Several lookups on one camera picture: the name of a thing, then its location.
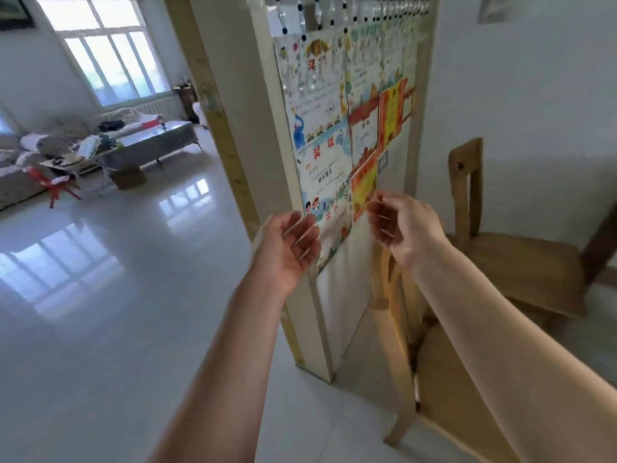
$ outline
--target picture frame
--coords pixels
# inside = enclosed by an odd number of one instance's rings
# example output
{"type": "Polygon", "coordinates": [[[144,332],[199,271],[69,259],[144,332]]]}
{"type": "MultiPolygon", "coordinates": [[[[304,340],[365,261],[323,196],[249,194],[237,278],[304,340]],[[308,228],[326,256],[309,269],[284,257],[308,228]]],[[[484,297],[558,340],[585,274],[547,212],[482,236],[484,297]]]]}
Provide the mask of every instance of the picture frame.
{"type": "Polygon", "coordinates": [[[0,0],[0,31],[33,27],[35,22],[22,0],[0,0]]]}

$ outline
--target wooden chair seat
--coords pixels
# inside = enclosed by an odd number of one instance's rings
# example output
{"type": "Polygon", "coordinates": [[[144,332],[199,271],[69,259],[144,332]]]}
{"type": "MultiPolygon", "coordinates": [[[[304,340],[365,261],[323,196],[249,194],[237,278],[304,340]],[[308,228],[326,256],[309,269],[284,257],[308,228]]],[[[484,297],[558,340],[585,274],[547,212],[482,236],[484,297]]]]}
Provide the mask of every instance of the wooden chair seat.
{"type": "Polygon", "coordinates": [[[481,461],[519,462],[443,327],[426,333],[415,373],[420,416],[481,461]]]}
{"type": "Polygon", "coordinates": [[[468,256],[508,298],[568,317],[585,314],[584,276],[572,245],[479,233],[468,256]]]}

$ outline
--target person's right hand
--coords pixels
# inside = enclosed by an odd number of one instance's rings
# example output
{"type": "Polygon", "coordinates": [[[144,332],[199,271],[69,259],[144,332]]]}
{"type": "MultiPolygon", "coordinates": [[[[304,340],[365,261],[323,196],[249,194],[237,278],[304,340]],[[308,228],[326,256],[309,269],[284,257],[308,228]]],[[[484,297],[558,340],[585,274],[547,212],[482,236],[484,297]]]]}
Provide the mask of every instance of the person's right hand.
{"type": "Polygon", "coordinates": [[[435,210],[415,198],[378,191],[367,210],[373,237],[404,268],[410,268],[423,250],[449,243],[435,210]]]}

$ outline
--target red plastic chair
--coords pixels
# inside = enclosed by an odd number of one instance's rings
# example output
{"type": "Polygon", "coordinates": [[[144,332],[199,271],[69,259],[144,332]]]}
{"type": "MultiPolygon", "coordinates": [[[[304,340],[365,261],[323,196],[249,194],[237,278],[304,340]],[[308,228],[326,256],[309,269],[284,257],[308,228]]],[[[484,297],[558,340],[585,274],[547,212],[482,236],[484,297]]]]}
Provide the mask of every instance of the red plastic chair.
{"type": "Polygon", "coordinates": [[[81,197],[77,194],[74,194],[68,186],[72,185],[76,188],[79,188],[75,182],[70,180],[70,176],[65,175],[63,177],[57,177],[53,180],[45,177],[40,169],[36,167],[28,167],[26,172],[28,172],[32,177],[36,179],[38,183],[44,186],[47,190],[49,190],[49,207],[54,207],[54,202],[60,199],[60,190],[64,190],[66,193],[73,195],[73,197],[81,200],[81,197]]]}

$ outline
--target glossy white floor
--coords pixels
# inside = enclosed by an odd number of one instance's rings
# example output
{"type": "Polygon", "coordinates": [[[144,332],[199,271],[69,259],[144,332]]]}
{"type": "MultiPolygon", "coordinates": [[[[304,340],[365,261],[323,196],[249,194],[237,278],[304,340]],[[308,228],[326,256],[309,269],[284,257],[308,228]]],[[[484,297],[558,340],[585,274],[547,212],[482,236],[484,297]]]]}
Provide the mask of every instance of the glossy white floor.
{"type": "MultiPolygon", "coordinates": [[[[209,134],[148,184],[0,213],[0,448],[6,462],[141,462],[203,358],[250,247],[209,134]]],[[[617,383],[613,292],[559,335],[617,383]]],[[[279,331],[257,460],[473,461],[416,422],[381,442],[394,390],[364,318],[335,386],[279,331]]]]}

